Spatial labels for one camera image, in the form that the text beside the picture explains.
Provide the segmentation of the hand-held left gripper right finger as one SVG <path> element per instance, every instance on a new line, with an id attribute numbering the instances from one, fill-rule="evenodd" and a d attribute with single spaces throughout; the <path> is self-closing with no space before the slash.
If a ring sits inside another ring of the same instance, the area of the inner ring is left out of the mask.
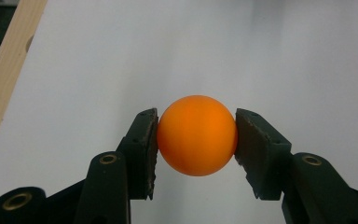
<path id="1" fill-rule="evenodd" d="M 235 159 L 245 173 L 255 197 L 279 201 L 282 173 L 287 168 L 292 144 L 259 114 L 238 108 L 238 144 Z"/>

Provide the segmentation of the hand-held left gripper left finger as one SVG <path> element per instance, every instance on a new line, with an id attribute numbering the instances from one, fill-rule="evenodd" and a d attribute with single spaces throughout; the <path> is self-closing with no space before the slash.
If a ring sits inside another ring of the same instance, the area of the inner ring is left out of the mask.
<path id="1" fill-rule="evenodd" d="M 126 158 L 129 197 L 131 200 L 153 199 L 156 164 L 158 111 L 144 110 L 136 115 L 117 151 Z"/>

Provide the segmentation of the orange ping pong ball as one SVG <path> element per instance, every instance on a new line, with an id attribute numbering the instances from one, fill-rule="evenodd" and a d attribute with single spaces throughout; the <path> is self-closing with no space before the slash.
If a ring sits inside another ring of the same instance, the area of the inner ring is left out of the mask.
<path id="1" fill-rule="evenodd" d="M 211 175 L 231 159 L 237 127 L 228 109 L 214 98 L 191 95 L 172 103 L 158 123 L 158 148 L 176 171 Z"/>

